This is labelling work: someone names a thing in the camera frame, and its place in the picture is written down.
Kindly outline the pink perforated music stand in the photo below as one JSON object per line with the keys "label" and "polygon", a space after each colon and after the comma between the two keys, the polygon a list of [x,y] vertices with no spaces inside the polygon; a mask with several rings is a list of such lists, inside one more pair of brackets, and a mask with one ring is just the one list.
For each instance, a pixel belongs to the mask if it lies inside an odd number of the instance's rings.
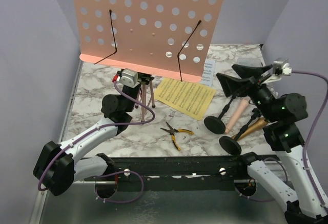
{"label": "pink perforated music stand", "polygon": [[201,81],[223,0],[73,0],[80,60]]}

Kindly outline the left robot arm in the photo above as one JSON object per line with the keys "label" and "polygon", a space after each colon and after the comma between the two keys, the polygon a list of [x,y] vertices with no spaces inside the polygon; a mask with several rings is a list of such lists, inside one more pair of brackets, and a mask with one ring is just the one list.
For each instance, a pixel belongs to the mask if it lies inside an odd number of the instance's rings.
{"label": "left robot arm", "polygon": [[40,192],[50,191],[54,196],[63,194],[75,182],[98,176],[109,180],[114,173],[110,159],[102,154],[84,159],[84,156],[102,142],[114,138],[128,126],[135,124],[130,112],[138,101],[141,88],[141,73],[124,69],[113,77],[117,94],[108,94],[102,99],[103,117],[92,127],[76,137],[56,144],[46,143],[33,169],[38,179]]}

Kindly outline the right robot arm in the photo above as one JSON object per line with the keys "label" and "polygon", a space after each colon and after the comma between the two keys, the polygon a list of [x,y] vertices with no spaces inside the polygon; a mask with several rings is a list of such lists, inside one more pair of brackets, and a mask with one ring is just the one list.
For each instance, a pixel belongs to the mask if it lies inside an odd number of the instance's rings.
{"label": "right robot arm", "polygon": [[267,83],[293,74],[292,68],[284,62],[258,68],[234,64],[232,68],[236,77],[216,75],[225,96],[249,97],[268,121],[263,128],[265,140],[286,169],[291,185],[277,177],[256,153],[242,154],[237,140],[224,136],[219,140],[221,147],[242,160],[236,165],[236,174],[260,183],[280,205],[288,223],[327,223],[327,194],[308,159],[309,140],[296,125],[308,116],[305,97],[290,93],[277,98],[267,87]]}

